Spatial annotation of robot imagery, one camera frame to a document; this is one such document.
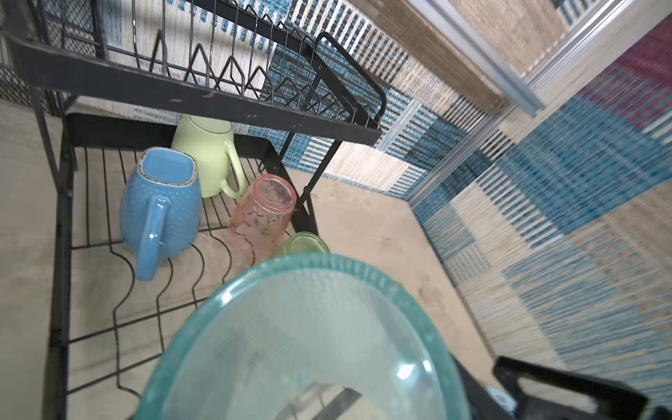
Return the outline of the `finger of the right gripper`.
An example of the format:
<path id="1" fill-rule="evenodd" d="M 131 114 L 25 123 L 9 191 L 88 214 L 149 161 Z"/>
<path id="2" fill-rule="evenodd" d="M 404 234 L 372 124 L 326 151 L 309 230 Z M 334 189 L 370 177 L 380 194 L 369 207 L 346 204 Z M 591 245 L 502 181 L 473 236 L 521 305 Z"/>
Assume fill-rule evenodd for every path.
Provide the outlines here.
<path id="1" fill-rule="evenodd" d="M 493 375 L 516 401 L 516 419 L 638 419 L 649 399 L 617 381 L 544 367 L 505 356 L 497 358 Z M 589 400 L 591 409 L 580 409 L 528 393 L 522 382 L 545 385 L 569 397 Z"/>

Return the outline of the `light green ceramic mug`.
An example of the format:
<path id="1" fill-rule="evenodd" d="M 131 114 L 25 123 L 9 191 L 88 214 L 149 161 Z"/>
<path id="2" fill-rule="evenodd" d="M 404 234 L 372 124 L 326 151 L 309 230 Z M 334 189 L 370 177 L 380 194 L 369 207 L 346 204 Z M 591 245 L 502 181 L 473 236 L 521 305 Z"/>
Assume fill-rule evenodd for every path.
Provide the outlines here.
<path id="1" fill-rule="evenodd" d="M 238 200 L 248 182 L 229 121 L 197 115 L 180 116 L 171 148 L 192 157 L 198 166 L 203 198 L 224 193 Z"/>

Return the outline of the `translucent teal plastic cup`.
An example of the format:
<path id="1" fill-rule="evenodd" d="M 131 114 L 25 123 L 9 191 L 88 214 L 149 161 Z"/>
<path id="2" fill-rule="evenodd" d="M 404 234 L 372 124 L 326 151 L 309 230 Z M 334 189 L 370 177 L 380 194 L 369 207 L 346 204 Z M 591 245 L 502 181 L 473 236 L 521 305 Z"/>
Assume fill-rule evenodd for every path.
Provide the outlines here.
<path id="1" fill-rule="evenodd" d="M 290 255 L 248 269 L 190 315 L 135 418 L 271 419 L 324 384 L 390 419 L 467 419 L 458 373 L 400 283 L 343 255 Z"/>

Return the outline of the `blue speckled ceramic mug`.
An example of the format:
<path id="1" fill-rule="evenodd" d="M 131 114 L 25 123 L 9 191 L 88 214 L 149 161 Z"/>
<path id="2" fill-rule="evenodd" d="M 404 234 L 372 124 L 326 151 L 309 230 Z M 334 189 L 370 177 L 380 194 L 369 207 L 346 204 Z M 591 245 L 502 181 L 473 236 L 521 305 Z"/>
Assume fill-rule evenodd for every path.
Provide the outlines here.
<path id="1" fill-rule="evenodd" d="M 189 248 L 200 221 L 201 184 L 195 160 L 165 147 L 145 150 L 120 204 L 122 239 L 136 256 L 136 280 L 151 281 L 161 260 Z"/>

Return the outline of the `clear pink plastic cup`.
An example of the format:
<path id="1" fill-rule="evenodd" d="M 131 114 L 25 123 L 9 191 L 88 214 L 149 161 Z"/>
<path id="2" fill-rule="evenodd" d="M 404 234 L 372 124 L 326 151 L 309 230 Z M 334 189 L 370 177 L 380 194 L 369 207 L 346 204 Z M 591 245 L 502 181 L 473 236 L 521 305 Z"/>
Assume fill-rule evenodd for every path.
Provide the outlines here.
<path id="1" fill-rule="evenodd" d="M 253 264 L 266 260 L 285 234 L 297 194 L 284 178 L 264 174 L 257 178 L 236 206 L 229 222 L 229 239 L 249 251 Z"/>

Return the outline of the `clear green plastic cup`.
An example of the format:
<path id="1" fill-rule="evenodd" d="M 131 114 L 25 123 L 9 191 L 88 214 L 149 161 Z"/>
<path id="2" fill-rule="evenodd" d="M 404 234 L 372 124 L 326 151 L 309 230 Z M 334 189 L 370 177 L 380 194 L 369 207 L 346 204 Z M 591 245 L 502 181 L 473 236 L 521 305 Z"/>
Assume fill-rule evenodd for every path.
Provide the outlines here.
<path id="1" fill-rule="evenodd" d="M 330 253 L 324 241 L 311 232 L 297 232 L 271 255 L 272 258 L 306 253 Z"/>

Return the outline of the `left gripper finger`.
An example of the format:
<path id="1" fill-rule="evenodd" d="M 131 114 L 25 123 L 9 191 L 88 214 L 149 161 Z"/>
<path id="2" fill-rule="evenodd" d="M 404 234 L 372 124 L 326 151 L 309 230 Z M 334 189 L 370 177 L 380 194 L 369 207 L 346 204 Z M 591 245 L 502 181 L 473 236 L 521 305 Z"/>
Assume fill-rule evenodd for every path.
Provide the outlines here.
<path id="1" fill-rule="evenodd" d="M 460 372 L 472 419 L 514 420 L 517 402 L 509 394 L 498 388 L 481 385 L 458 361 Z"/>

